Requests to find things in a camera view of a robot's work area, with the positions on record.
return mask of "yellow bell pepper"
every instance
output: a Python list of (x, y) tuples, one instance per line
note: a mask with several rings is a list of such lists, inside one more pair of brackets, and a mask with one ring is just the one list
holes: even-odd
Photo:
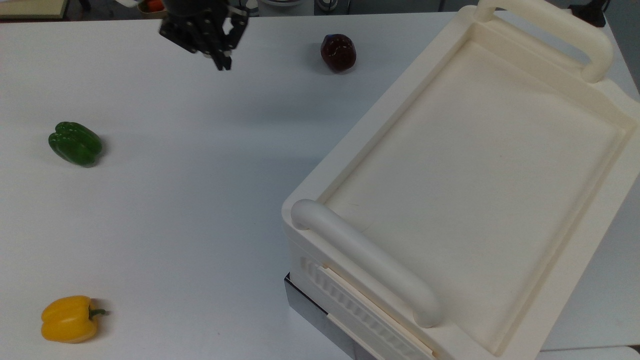
[(94, 309), (91, 298), (76, 295), (58, 299), (42, 311), (42, 337), (61, 343), (80, 343), (92, 338), (98, 330), (96, 315), (104, 309)]

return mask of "orange object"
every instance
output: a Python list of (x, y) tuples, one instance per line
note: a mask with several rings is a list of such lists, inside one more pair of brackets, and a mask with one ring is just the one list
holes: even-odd
[(164, 4), (161, 0), (150, 0), (147, 1), (147, 10), (150, 13), (161, 12), (164, 10)]

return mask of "pepper stem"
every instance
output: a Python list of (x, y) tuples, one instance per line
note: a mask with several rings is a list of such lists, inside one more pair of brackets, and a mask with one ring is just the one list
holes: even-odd
[(89, 309), (89, 320), (96, 315), (107, 315), (107, 312), (104, 309)]

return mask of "robotic arm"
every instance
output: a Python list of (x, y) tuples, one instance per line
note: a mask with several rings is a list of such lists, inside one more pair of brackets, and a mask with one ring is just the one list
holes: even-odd
[[(160, 35), (191, 53), (210, 56), (218, 70), (231, 69), (235, 49), (249, 21), (245, 7), (230, 6), (228, 0), (163, 0), (167, 16)], [(232, 28), (225, 34), (229, 18)]]

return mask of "black object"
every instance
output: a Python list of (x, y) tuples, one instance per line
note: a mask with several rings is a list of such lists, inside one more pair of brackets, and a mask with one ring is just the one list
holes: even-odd
[(587, 5), (569, 5), (574, 16), (590, 23), (597, 28), (603, 28), (607, 21), (604, 12), (607, 11), (611, 0), (591, 0)]
[(343, 34), (326, 35), (320, 54), (334, 72), (350, 69), (356, 63), (356, 48), (351, 39)]
[(89, 2), (89, 0), (79, 0), (79, 2), (80, 2), (80, 6), (82, 6), (82, 10), (86, 12), (91, 11), (91, 3)]
[[(210, 56), (218, 70), (231, 69), (231, 50), (235, 49), (249, 22), (247, 8), (230, 6), (227, 0), (163, 0), (167, 16), (160, 35), (190, 53)], [(222, 26), (229, 18), (232, 28)]]

